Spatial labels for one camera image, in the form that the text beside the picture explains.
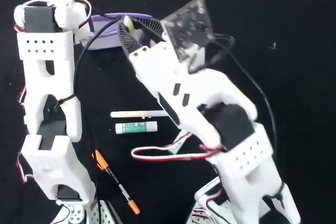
red and white wire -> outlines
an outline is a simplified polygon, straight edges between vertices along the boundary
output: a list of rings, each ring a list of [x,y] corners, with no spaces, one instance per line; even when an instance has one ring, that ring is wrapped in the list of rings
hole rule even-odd
[[[192,214],[192,217],[201,217],[205,219],[210,219],[213,222],[213,224],[216,224],[215,219],[212,218],[203,208],[194,208],[193,211],[194,213]]]
[[[22,165],[20,163],[20,156],[21,156],[21,152],[17,154],[16,166],[19,169],[21,180],[22,180],[22,183],[24,184],[28,181],[29,178],[34,179],[34,176],[32,174],[24,173]]]
[[[210,150],[203,145],[200,145],[200,148],[202,150],[206,150],[206,153],[190,153],[190,154],[178,154],[178,155],[164,155],[164,156],[143,156],[143,155],[137,155],[139,152],[148,151],[148,150],[157,150],[157,151],[168,151],[171,148],[174,148],[180,141],[184,140],[185,137],[190,136],[190,132],[184,134],[180,137],[175,143],[166,145],[164,147],[157,147],[157,146],[146,146],[146,147],[138,147],[134,148],[131,151],[131,155],[134,159],[137,160],[143,160],[143,161],[188,161],[188,160],[195,160],[195,159],[205,159],[208,157],[211,157],[221,150],[223,150],[223,146],[220,146],[216,149]]]
[[[78,27],[78,28],[82,28],[91,18],[92,6],[91,6],[90,2],[87,1],[87,0],[71,0],[71,3],[72,2],[79,2],[79,3],[82,3],[82,4],[86,4],[86,6],[89,8],[89,12],[88,12],[88,15],[87,15],[86,19],[82,23],[80,23],[80,25]]]
[[[31,4],[35,4],[35,3],[46,3],[46,4],[49,4],[51,6],[53,6],[54,4],[47,1],[47,0],[29,0],[25,3],[23,3],[22,5],[23,6],[29,6]],[[14,30],[16,30],[18,33],[24,33],[25,30],[22,28],[22,27],[19,27],[17,24],[14,25]]]
[[[25,107],[24,104],[22,103],[22,98],[25,92],[26,92],[26,84],[23,86],[22,91],[20,92],[19,98],[17,100],[22,107]]]

circuit board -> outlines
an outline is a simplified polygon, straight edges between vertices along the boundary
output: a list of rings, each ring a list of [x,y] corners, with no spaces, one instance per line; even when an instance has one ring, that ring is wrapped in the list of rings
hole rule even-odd
[[[165,27],[180,62],[189,57],[186,50],[195,44],[201,48],[214,40],[205,0],[192,0],[163,19],[162,25]]]

pen cap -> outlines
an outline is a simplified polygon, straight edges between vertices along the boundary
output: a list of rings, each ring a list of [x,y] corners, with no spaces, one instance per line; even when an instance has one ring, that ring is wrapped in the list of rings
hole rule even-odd
[[[140,209],[138,208],[138,206],[136,205],[136,203],[134,202],[133,199],[131,199],[130,201],[128,201],[128,205],[132,208],[133,212],[138,215],[140,213]]]
[[[105,170],[106,168],[109,167],[109,164],[105,161],[103,156],[100,154],[98,150],[95,150],[96,152],[96,157],[97,157],[97,165],[101,170]]]

background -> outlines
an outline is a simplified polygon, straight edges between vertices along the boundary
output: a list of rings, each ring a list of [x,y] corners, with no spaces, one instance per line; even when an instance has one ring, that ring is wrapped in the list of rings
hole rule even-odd
[[[22,185],[15,166],[25,138],[24,111],[17,103],[24,85],[23,66],[13,30],[13,9],[27,0],[0,0],[0,188],[1,223],[48,223],[59,207],[34,181]],[[106,12],[139,12],[164,18],[190,0],[89,0]],[[206,0],[216,33],[236,38],[234,54],[270,99],[278,126],[278,168],[289,185],[302,223],[332,223],[335,125],[336,10],[331,0]],[[225,72],[257,105],[258,121],[270,120],[257,90],[229,59]],[[214,176],[205,161],[134,161],[136,146],[171,143],[177,129],[158,119],[159,131],[116,136],[110,111],[151,110],[158,105],[132,73],[120,48],[87,54],[79,73],[82,112],[102,154],[142,213],[132,214],[109,177],[97,172],[89,155],[87,124],[74,144],[100,193],[124,223],[184,223],[194,193]]]

label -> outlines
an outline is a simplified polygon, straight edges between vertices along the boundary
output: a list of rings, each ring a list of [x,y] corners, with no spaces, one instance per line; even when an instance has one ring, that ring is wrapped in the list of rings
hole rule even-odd
[[[146,132],[147,124],[142,123],[123,123],[122,124],[122,133],[136,133],[136,132]]]

